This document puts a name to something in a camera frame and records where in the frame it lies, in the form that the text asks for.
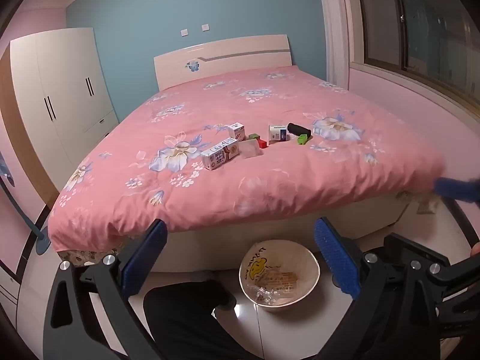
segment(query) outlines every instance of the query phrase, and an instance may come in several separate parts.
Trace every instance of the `black foam roller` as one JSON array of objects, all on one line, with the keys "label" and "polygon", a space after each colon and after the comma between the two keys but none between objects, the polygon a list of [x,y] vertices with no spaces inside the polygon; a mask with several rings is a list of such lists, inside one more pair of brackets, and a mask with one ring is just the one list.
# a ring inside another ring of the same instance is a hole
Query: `black foam roller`
[{"label": "black foam roller", "polygon": [[311,130],[309,130],[308,128],[298,126],[293,123],[289,123],[286,128],[288,129],[289,133],[296,135],[297,137],[299,137],[300,135],[306,135],[308,138],[311,137]]}]

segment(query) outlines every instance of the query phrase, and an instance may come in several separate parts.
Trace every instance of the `milk carton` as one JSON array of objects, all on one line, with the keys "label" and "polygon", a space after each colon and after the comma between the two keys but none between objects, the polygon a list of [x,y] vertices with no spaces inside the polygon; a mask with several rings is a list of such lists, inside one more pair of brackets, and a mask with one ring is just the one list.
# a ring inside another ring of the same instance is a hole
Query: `milk carton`
[{"label": "milk carton", "polygon": [[269,140],[279,140],[284,142],[287,140],[287,126],[268,126]]},{"label": "milk carton", "polygon": [[227,138],[218,145],[202,152],[203,165],[208,170],[214,170],[238,154],[239,141],[234,138]]},{"label": "milk carton", "polygon": [[231,138],[237,139],[239,142],[242,142],[246,139],[245,137],[245,126],[240,123],[235,123],[227,127],[229,131],[229,136]]}]

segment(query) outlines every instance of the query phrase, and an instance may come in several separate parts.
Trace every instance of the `pink bedspread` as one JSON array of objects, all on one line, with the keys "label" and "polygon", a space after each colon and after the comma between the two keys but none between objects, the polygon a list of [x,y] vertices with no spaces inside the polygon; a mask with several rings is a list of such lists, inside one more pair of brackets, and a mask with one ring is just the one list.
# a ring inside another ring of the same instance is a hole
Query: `pink bedspread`
[{"label": "pink bedspread", "polygon": [[[205,169],[200,152],[235,122],[262,138],[288,123],[313,137]],[[296,67],[229,73],[170,88],[129,115],[61,191],[49,235],[56,251],[106,251],[156,218],[172,232],[282,219],[428,190],[442,171],[422,136],[362,97]]]}]

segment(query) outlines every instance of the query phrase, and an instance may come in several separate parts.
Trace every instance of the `bed frame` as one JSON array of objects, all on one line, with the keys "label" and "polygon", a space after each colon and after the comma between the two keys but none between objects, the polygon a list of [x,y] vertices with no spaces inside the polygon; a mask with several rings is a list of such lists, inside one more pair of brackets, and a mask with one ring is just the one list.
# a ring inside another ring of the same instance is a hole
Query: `bed frame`
[{"label": "bed frame", "polygon": [[292,66],[292,58],[286,35],[260,35],[217,40],[168,52],[156,56],[154,63],[158,88],[163,91],[223,73]]},{"label": "bed frame", "polygon": [[[286,35],[262,35],[218,40],[154,58],[160,90],[223,73],[292,65]],[[315,220],[327,216],[338,232],[353,239],[395,223],[406,203],[392,196],[366,199],[335,209],[295,218],[243,223],[170,233],[155,272],[238,269],[255,242],[288,239],[317,251]]]}]

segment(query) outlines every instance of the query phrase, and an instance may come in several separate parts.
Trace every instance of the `bed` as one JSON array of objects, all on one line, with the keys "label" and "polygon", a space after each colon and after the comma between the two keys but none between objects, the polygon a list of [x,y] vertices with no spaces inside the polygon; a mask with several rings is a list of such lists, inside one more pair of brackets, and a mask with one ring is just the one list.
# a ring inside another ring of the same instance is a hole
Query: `bed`
[{"label": "bed", "polygon": [[[443,172],[440,154],[395,115],[292,66],[285,35],[206,43],[154,65],[160,93],[89,154],[52,209],[52,246],[73,264],[117,253],[156,218],[169,241],[155,271],[237,268],[271,238],[316,250],[319,216],[362,237],[399,218],[406,203],[395,194],[429,191]],[[205,169],[200,153],[235,122],[247,135],[288,123],[313,135]]]}]

